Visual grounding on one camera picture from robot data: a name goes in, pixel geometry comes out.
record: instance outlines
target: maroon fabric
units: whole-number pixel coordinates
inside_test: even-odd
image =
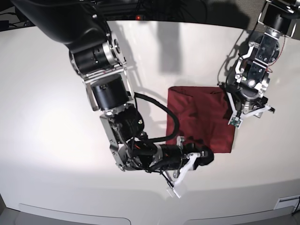
[[[205,144],[214,153],[230,153],[233,145],[234,126],[228,121],[231,109],[227,97],[220,88],[213,87],[171,87],[168,93],[168,108],[180,122],[178,135],[186,143]],[[167,118],[167,135],[174,128],[170,116]],[[176,139],[167,141],[176,144]]]

